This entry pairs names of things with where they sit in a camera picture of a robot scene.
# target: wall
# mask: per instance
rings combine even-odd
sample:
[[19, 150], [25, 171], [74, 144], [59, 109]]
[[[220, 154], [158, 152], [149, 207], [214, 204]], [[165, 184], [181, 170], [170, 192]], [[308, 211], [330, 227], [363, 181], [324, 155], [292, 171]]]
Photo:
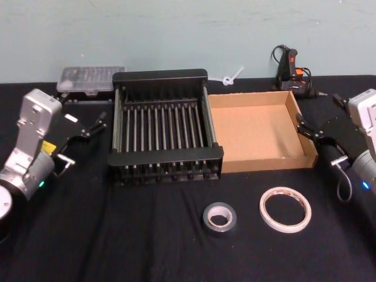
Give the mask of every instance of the wall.
[[314, 75], [375, 74], [375, 11], [374, 0], [0, 0], [0, 82], [85, 65], [274, 76], [280, 43]]

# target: black table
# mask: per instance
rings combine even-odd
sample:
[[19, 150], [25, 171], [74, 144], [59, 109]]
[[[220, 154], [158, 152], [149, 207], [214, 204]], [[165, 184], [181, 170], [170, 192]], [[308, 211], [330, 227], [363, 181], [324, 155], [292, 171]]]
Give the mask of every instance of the black table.
[[[376, 76], [315, 77], [320, 91], [344, 97], [376, 87]], [[269, 90], [272, 79], [211, 82], [210, 93]], [[54, 83], [0, 85], [0, 163], [17, 136], [21, 100], [33, 88], [54, 94]], [[304, 117], [319, 126], [341, 115], [331, 98], [299, 101]], [[66, 105], [91, 124], [107, 105]], [[328, 165], [335, 152], [319, 150], [314, 169], [223, 174], [220, 181], [114, 188], [106, 155], [111, 130], [89, 145], [76, 145], [77, 161], [59, 180], [48, 179], [31, 200], [16, 240], [1, 246], [1, 281], [374, 281], [376, 198], [352, 175], [353, 199], [341, 204], [339, 174]], [[296, 234], [267, 226], [261, 195], [287, 186], [311, 204], [309, 225]], [[268, 210], [289, 223], [302, 216], [290, 199], [271, 199]], [[225, 202], [236, 211], [235, 232], [208, 236], [203, 209]]]

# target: open cardboard tray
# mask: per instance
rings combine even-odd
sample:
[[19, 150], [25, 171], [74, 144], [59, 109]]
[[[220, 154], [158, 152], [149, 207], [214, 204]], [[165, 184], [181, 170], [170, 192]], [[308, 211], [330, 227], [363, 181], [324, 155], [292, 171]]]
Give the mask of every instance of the open cardboard tray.
[[300, 113], [291, 92], [209, 95], [222, 172], [313, 167], [313, 142], [296, 131]]

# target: double-sided tape roll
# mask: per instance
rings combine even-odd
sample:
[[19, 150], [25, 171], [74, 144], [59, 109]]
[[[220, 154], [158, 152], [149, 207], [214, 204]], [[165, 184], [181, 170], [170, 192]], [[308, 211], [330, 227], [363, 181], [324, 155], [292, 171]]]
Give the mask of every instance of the double-sided tape roll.
[[[266, 211], [266, 201], [274, 195], [286, 195], [296, 199], [304, 209], [304, 219], [300, 223], [294, 225], [285, 225], [272, 219]], [[298, 191], [288, 187], [275, 187], [267, 190], [260, 199], [260, 213], [266, 224], [283, 233], [296, 233], [302, 231], [309, 224], [312, 216], [312, 210], [308, 200]]]

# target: plastic case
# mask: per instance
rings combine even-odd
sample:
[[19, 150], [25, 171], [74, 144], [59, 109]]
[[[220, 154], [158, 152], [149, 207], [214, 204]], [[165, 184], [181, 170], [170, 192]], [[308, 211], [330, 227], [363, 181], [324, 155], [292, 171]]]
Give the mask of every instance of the plastic case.
[[84, 92], [97, 96], [98, 92], [111, 92], [112, 75], [123, 72], [123, 66], [78, 66], [63, 70], [57, 90], [59, 92]]

